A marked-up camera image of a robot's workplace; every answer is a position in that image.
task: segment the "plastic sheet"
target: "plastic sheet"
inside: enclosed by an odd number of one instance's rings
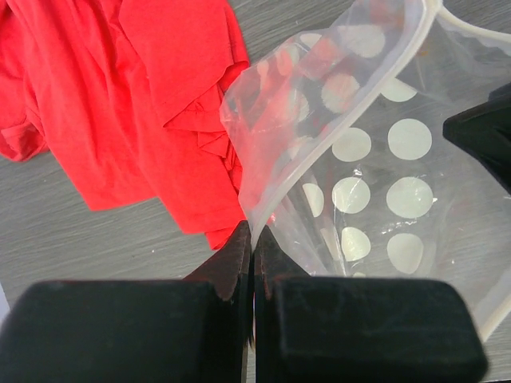
[[[252,245],[268,224],[312,275],[445,280],[487,338],[511,310],[511,199],[442,125],[510,82],[511,36],[438,0],[359,0],[288,39],[222,105]]]

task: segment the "red cloth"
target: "red cloth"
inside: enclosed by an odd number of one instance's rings
[[[220,123],[248,66],[225,0],[0,0],[0,153],[55,155],[93,210],[157,195],[220,247],[244,214]]]

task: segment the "black pointed object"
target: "black pointed object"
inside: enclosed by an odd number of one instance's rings
[[[447,119],[443,135],[511,193],[511,96],[504,94],[497,92],[491,101]]]

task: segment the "gray floor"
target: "gray floor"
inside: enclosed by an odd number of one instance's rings
[[[445,3],[468,22],[511,33],[510,0]],[[232,0],[253,60],[300,30],[330,25],[350,4]],[[26,164],[0,160],[0,176],[0,283],[11,305],[42,279],[180,278],[211,254],[202,236],[182,235],[156,200],[89,211],[49,154]],[[493,334],[487,350],[488,378],[511,379],[511,318]],[[248,375],[253,381],[253,365]]]

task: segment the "tabletop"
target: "tabletop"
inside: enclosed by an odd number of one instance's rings
[[[352,1],[231,0],[251,59],[286,38],[329,26]],[[511,34],[509,0],[445,0],[459,18]],[[211,251],[183,235],[156,199],[92,212],[51,154],[0,160],[0,283],[10,305],[32,283],[55,278],[181,278]],[[511,318],[486,343],[488,380],[511,379]],[[254,381],[253,356],[248,381]]]

